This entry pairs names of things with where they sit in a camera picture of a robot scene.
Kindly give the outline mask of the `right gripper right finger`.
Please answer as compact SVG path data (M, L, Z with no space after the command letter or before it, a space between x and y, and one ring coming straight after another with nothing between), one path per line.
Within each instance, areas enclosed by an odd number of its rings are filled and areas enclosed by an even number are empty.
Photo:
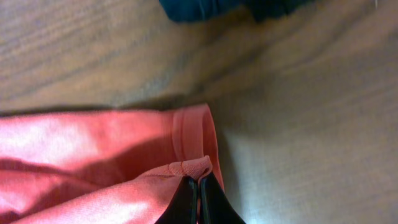
M246 224L229 203L214 173L200 182L201 224Z

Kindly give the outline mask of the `red orange t-shirt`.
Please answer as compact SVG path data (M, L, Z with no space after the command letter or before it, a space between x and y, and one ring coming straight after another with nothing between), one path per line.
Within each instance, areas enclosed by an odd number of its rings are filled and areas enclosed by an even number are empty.
M222 178L207 105L1 119L2 223L154 223L209 173Z

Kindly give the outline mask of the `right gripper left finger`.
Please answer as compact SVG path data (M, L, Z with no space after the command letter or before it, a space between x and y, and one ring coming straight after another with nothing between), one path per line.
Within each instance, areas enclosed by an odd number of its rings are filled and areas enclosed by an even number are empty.
M198 185L191 177L183 177L169 206L155 224L196 224Z

